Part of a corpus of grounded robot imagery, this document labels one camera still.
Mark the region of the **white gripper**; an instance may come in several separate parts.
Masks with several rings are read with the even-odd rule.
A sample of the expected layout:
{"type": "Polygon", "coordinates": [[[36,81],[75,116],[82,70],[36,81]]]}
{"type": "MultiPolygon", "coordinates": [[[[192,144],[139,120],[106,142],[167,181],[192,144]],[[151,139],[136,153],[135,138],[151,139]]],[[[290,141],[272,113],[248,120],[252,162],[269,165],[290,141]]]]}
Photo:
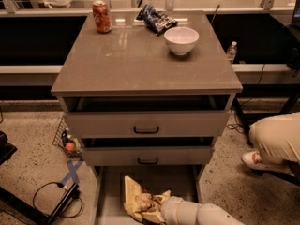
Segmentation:
{"type": "Polygon", "coordinates": [[[142,217],[155,224],[166,225],[199,225],[198,211],[200,204],[188,202],[180,197],[171,196],[169,190],[160,195],[154,195],[153,199],[161,205],[159,209],[151,208],[142,212],[142,217]]]}

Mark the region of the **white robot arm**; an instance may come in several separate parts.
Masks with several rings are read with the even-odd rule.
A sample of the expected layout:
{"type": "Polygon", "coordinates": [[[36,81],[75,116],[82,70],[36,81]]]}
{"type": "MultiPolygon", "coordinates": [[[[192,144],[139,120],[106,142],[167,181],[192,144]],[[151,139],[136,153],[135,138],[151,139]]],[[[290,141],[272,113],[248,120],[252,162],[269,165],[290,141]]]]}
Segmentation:
{"type": "Polygon", "coordinates": [[[160,195],[142,193],[135,202],[143,218],[163,225],[244,225],[213,203],[188,202],[169,190],[160,195]]]}

